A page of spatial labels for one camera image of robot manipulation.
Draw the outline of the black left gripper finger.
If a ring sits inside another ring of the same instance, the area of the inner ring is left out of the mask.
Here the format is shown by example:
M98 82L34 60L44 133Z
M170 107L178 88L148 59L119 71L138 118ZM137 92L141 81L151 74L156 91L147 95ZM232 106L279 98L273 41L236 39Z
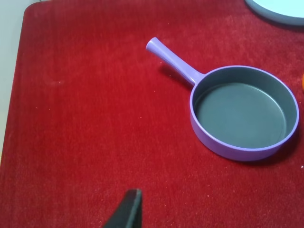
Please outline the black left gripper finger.
M142 227L142 191L128 190L120 204L103 225L104 228L141 228Z

